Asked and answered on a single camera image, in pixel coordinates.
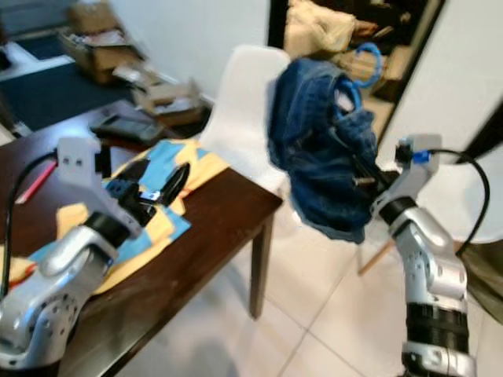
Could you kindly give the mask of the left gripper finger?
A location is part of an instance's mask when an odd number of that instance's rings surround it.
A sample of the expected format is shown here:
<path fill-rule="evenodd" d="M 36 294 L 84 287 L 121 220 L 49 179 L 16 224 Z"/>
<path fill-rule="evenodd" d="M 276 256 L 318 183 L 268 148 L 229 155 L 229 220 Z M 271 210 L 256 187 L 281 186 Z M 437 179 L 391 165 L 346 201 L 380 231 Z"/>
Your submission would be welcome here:
<path fill-rule="evenodd" d="M 141 180 L 146 174 L 149 168 L 150 160 L 135 160 L 126 165 L 122 171 L 122 181 L 126 185 L 137 186 L 138 188 L 143 186 Z"/>
<path fill-rule="evenodd" d="M 161 204 L 163 206 L 170 206 L 184 191 L 189 179 L 190 169 L 189 163 L 181 163 L 173 169 L 161 189 Z"/>

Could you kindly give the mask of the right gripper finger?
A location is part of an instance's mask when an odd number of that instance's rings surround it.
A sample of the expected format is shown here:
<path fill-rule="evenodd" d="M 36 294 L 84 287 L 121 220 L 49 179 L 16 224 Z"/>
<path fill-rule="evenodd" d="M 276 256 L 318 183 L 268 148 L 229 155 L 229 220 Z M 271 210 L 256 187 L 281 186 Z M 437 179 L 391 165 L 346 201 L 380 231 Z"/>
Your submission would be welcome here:
<path fill-rule="evenodd" d="M 371 126 L 332 126 L 335 180 L 373 180 L 374 133 Z"/>

